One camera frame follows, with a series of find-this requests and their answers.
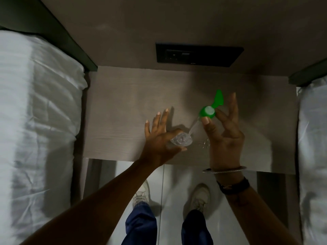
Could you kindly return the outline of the person's right hand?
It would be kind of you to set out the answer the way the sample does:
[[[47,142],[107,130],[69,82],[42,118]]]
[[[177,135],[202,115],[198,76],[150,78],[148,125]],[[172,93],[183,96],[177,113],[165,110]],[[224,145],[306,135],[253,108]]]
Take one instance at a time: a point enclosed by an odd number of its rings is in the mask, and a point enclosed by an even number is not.
[[[214,171],[238,168],[240,167],[245,136],[239,128],[239,108],[236,93],[230,95],[228,114],[220,109],[215,111],[215,117],[221,122],[224,131],[220,133],[215,125],[215,139],[209,139],[210,168]]]

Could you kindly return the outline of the person's left hand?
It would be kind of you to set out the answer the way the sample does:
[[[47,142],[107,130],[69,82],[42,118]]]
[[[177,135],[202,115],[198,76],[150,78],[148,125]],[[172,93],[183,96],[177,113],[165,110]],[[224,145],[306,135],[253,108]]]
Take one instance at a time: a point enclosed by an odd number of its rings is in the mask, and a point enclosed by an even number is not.
[[[151,138],[147,141],[145,140],[145,145],[139,158],[140,160],[151,163],[157,168],[178,154],[167,151],[166,146],[168,143],[165,139],[165,133],[167,131],[161,131],[161,116],[163,112],[158,112],[153,118],[152,126],[150,126]]]

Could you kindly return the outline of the clear drinking glass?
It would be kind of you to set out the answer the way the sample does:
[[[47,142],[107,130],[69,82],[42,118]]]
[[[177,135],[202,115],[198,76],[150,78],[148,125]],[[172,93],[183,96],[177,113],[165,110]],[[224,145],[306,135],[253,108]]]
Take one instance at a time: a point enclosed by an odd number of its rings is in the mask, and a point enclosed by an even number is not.
[[[169,152],[169,148],[171,148],[171,147],[182,146],[182,147],[187,148],[193,142],[191,135],[182,131],[179,128],[166,132],[165,139],[166,139],[167,143],[169,143],[169,142],[172,143],[172,145],[166,146],[168,152]]]

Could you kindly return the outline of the clear bottle with green cap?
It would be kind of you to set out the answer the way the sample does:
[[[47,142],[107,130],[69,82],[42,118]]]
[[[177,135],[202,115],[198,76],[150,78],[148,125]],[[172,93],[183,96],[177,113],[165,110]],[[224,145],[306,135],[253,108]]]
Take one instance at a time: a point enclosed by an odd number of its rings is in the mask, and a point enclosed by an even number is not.
[[[219,89],[216,91],[214,102],[211,105],[204,106],[198,113],[196,122],[194,123],[194,128],[199,125],[207,125],[209,120],[215,117],[216,109],[224,105],[224,97],[222,91]]]

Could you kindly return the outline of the person's left forearm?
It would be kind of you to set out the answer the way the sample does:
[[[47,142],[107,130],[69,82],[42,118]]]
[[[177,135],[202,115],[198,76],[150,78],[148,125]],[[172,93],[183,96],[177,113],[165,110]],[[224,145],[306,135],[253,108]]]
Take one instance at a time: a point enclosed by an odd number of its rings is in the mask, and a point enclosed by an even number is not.
[[[22,245],[106,245],[134,194],[157,169],[145,160],[48,222]]]

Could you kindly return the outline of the person's right forearm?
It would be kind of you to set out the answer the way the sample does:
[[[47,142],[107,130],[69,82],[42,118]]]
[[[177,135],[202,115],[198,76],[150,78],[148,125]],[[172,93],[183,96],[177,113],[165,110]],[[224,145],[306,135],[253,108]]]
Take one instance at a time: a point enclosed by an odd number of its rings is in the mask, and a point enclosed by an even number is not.
[[[239,183],[244,177],[241,171],[214,176],[222,185]],[[250,245],[300,245],[251,186],[225,196]]]

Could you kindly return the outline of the wooden nightstand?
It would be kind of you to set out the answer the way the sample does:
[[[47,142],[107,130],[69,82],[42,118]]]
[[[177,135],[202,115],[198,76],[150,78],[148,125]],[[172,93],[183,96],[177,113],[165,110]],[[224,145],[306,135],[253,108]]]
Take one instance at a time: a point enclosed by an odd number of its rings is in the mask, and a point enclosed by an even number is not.
[[[245,135],[241,165],[248,170],[295,174],[298,101],[287,77],[99,67],[88,90],[84,157],[135,161],[145,121],[170,109],[167,130],[189,132],[202,107],[221,90],[236,93]]]

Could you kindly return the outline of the silver bangle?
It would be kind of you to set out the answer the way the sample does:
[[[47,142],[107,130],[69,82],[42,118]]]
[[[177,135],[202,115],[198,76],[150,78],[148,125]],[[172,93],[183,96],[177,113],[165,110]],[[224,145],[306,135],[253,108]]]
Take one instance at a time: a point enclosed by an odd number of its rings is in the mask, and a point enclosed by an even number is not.
[[[233,169],[224,169],[224,170],[219,170],[219,171],[214,171],[211,168],[204,169],[202,172],[203,173],[210,173],[210,174],[226,174],[226,173],[236,173],[236,172],[241,172],[243,170],[246,170],[247,167],[245,166],[240,166],[238,168],[233,168]]]

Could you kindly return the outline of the white right shoe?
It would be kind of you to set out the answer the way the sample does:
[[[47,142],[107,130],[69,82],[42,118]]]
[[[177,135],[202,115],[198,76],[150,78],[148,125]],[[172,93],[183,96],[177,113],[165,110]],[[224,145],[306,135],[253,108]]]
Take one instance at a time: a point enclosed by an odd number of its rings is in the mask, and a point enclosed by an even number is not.
[[[190,193],[188,200],[184,205],[183,217],[186,218],[187,214],[192,210],[197,210],[206,217],[210,205],[210,199],[211,194],[209,187],[204,183],[198,184]]]

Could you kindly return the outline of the white left shoe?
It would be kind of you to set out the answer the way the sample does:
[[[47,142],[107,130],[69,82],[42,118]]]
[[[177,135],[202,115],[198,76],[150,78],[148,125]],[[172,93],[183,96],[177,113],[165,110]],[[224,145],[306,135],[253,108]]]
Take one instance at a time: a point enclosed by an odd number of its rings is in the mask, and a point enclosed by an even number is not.
[[[150,203],[149,195],[150,195],[149,184],[148,181],[145,180],[132,198],[133,209],[139,204],[149,205]]]

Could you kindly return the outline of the black wristband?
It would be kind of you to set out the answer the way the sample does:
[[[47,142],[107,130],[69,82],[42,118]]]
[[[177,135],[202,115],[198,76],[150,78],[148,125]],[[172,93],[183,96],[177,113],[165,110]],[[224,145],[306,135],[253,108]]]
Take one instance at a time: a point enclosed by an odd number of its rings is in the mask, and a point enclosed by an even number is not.
[[[217,181],[217,184],[219,185],[220,191],[224,195],[239,194],[239,193],[245,191],[246,189],[250,188],[250,183],[249,183],[248,179],[245,177],[243,177],[243,179],[239,183],[236,183],[236,184],[222,185],[218,181]]]

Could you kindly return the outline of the blue trousers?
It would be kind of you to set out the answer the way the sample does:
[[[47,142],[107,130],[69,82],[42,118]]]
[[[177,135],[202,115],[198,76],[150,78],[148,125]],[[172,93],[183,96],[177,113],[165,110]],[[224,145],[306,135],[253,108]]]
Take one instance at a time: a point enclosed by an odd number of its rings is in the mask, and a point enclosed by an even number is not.
[[[157,221],[148,203],[141,202],[133,208],[125,228],[121,245],[156,245]],[[189,211],[182,224],[181,240],[182,245],[214,245],[201,211]]]

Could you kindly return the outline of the bed with white sheet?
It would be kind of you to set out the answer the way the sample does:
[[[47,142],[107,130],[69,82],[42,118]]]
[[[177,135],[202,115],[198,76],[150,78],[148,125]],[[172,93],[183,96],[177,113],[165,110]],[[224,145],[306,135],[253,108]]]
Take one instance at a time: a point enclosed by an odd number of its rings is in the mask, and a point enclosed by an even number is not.
[[[0,31],[0,245],[71,206],[84,67],[38,36]]]
[[[298,167],[304,245],[327,245],[327,75],[298,91]]]

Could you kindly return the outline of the dark headboard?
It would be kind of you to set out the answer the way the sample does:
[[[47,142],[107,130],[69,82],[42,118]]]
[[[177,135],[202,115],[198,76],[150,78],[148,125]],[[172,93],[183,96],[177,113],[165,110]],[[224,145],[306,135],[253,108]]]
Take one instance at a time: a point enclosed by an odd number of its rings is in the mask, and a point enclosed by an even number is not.
[[[42,37],[82,64],[85,71],[98,70],[41,0],[0,0],[0,30]]]
[[[312,81],[322,78],[327,75],[327,58],[314,63],[294,74],[288,78],[290,85],[297,87],[304,87],[311,84]]]

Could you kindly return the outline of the black wall socket panel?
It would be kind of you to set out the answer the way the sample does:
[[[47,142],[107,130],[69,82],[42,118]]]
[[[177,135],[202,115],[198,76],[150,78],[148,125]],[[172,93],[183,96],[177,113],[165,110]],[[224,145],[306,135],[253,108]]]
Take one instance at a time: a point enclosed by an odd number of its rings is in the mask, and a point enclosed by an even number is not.
[[[158,63],[229,68],[243,53],[243,47],[156,43]]]

